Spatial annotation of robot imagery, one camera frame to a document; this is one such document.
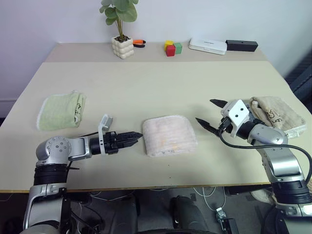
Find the green block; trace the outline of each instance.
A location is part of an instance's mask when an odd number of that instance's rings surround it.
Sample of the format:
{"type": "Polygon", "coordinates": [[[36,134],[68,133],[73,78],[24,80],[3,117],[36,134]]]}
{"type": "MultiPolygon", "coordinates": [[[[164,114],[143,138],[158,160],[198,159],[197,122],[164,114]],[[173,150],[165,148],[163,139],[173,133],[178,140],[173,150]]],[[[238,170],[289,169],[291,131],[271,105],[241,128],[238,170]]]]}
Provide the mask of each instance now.
{"type": "Polygon", "coordinates": [[[181,43],[174,43],[175,46],[175,54],[181,54],[182,53],[182,45],[181,43]]]}

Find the yellow block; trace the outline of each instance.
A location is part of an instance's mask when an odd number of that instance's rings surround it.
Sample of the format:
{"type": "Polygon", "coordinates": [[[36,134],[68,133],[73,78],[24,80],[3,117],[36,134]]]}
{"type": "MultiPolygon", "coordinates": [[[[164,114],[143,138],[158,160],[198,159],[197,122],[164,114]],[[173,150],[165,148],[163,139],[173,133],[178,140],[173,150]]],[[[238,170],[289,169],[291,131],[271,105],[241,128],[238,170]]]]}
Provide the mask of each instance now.
{"type": "Polygon", "coordinates": [[[167,40],[167,41],[165,42],[164,50],[166,51],[167,46],[168,46],[168,45],[173,45],[173,44],[174,44],[174,42],[173,42],[172,40],[167,40]]]}

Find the white flower pot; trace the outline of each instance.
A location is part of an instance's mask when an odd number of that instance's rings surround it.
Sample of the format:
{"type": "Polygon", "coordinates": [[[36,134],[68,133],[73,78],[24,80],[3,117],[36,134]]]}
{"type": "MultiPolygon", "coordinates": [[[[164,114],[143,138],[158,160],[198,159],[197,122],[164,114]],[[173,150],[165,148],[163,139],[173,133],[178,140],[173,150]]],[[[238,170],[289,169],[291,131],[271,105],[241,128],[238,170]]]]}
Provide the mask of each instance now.
{"type": "Polygon", "coordinates": [[[112,47],[113,52],[115,55],[117,55],[121,59],[125,59],[131,55],[133,55],[135,52],[133,50],[133,39],[130,38],[124,42],[119,42],[115,40],[116,37],[112,38],[112,47]]]}

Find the toy block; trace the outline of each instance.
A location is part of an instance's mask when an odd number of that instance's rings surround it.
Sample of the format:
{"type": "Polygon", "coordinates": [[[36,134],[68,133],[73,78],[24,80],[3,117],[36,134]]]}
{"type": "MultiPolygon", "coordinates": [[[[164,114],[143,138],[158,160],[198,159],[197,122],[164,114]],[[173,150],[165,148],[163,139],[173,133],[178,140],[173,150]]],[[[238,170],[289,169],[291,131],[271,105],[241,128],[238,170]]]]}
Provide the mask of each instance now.
{"type": "Polygon", "coordinates": [[[176,52],[176,48],[174,45],[168,45],[166,49],[166,54],[168,57],[174,56],[176,52]]]}
{"type": "Polygon", "coordinates": [[[167,41],[165,42],[164,50],[166,51],[166,50],[167,50],[167,46],[168,46],[168,45],[173,45],[173,44],[174,44],[174,42],[173,42],[172,40],[167,40],[167,41]]]}
{"type": "Polygon", "coordinates": [[[182,53],[182,44],[181,43],[174,43],[175,46],[175,54],[181,54],[182,53]]]}

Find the black box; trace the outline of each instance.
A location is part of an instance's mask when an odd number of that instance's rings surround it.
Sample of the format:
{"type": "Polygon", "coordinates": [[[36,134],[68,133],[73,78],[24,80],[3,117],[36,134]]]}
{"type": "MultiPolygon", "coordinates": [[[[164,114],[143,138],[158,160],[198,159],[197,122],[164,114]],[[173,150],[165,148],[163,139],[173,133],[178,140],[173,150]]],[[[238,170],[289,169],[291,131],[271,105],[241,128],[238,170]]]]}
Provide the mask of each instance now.
{"type": "Polygon", "coordinates": [[[255,41],[247,40],[226,40],[228,48],[227,50],[232,51],[250,51],[253,52],[258,47],[258,43],[255,41]]]}

